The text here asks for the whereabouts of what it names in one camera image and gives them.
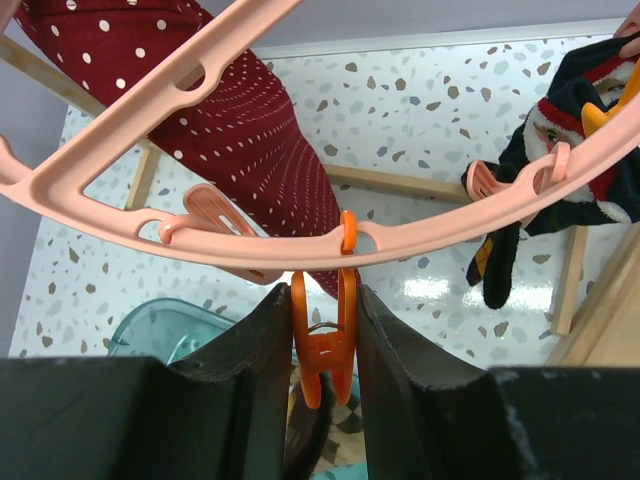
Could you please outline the pink round clip hanger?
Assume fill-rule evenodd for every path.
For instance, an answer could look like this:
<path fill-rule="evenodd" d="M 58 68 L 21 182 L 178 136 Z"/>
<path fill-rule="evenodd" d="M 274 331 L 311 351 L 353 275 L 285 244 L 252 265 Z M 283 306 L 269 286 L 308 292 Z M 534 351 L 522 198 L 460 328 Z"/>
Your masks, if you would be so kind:
<path fill-rule="evenodd" d="M 195 1 L 5 1 L 3 23 L 28 38 L 101 113 L 40 166 L 1 146 L 8 199 L 115 244 L 219 267 L 254 283 L 279 270 L 294 285 L 294 338 L 309 406 L 321 372 L 340 400 L 351 387 L 358 270 L 449 246 L 475 234 L 482 269 L 503 264 L 498 231 L 548 233 L 569 224 L 639 217 L 639 59 L 632 36 L 570 52 L 552 90 L 510 145 L 515 176 L 473 161 L 469 206 L 432 220 L 383 227 L 339 207 L 327 172 L 303 135 L 281 80 L 251 45 L 295 8 L 236 1 L 212 15 Z M 606 149 L 621 126 L 630 141 Z M 185 212 L 120 210 L 86 187 L 139 140 L 197 174 Z"/>

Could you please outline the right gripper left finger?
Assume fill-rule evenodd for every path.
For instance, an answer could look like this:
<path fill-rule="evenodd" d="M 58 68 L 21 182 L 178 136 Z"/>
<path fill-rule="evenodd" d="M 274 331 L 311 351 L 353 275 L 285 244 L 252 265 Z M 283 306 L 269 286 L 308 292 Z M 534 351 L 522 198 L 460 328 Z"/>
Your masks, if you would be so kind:
<path fill-rule="evenodd" d="M 278 479 L 283 473 L 290 290 L 193 354 L 1 363 L 5 479 Z"/>

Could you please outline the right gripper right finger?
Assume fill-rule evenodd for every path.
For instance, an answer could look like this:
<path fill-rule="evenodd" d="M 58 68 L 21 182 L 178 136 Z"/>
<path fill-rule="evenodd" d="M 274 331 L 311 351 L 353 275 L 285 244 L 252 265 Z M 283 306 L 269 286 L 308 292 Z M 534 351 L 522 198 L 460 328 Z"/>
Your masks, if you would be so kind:
<path fill-rule="evenodd" d="M 358 291 L 372 479 L 635 479 L 635 368 L 497 367 L 448 353 Z"/>

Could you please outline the black multicolour argyle sock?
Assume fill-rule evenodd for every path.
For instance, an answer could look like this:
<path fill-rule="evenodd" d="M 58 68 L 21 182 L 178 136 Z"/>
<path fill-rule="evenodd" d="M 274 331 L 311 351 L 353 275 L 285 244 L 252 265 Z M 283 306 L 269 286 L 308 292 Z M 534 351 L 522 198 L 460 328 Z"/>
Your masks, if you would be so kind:
<path fill-rule="evenodd" d="M 490 309 L 501 309 L 511 293 L 520 230 L 516 222 L 488 233 L 469 263 L 467 283 L 470 287 L 483 284 L 483 300 Z"/>

